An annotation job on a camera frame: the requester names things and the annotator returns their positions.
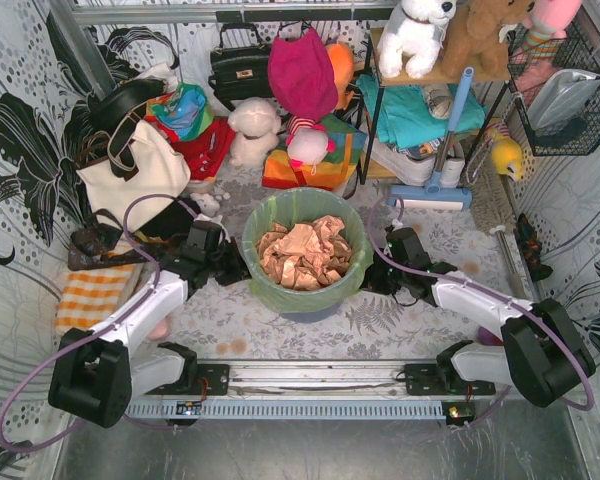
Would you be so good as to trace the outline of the green plastic trash bag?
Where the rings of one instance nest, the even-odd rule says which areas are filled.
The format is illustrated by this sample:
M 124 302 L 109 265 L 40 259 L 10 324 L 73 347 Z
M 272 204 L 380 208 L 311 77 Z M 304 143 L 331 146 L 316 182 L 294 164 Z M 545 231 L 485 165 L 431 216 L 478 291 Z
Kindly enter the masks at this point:
M 275 282 L 261 265 L 257 242 L 276 224 L 292 228 L 325 215 L 343 220 L 342 236 L 352 248 L 349 268 L 343 278 L 312 291 L 286 288 Z M 246 220 L 242 252 L 251 274 L 251 293 L 268 309 L 280 314 L 313 314 L 342 303 L 358 292 L 373 261 L 368 236 L 355 208 L 340 196 L 310 187 L 284 190 L 263 200 Z

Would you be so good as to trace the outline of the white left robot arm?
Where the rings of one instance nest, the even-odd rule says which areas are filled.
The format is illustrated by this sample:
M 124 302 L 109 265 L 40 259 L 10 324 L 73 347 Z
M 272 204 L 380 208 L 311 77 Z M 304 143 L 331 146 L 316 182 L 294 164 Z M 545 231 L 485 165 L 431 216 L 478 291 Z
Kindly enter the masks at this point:
M 138 349 L 170 313 L 214 279 L 228 286 L 248 278 L 236 240 L 214 222 L 197 220 L 173 254 L 122 307 L 87 330 L 65 333 L 55 361 L 51 406 L 101 427 L 115 425 L 130 402 L 145 394 L 201 397 L 213 373 L 197 354 L 174 342 Z

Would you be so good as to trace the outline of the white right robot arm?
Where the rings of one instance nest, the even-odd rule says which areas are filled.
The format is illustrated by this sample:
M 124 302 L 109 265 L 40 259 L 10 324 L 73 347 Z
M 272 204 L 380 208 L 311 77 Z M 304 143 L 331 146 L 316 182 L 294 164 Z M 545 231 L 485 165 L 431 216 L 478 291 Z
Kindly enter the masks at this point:
M 528 402 L 547 407 L 581 386 L 590 410 L 595 400 L 590 377 L 593 358 L 564 307 L 546 299 L 531 302 L 475 282 L 454 266 L 431 262 L 410 228 L 391 229 L 385 247 L 373 248 L 369 273 L 434 307 L 476 322 L 498 339 L 496 345 L 460 342 L 438 355 L 442 379 L 490 382 L 515 388 Z

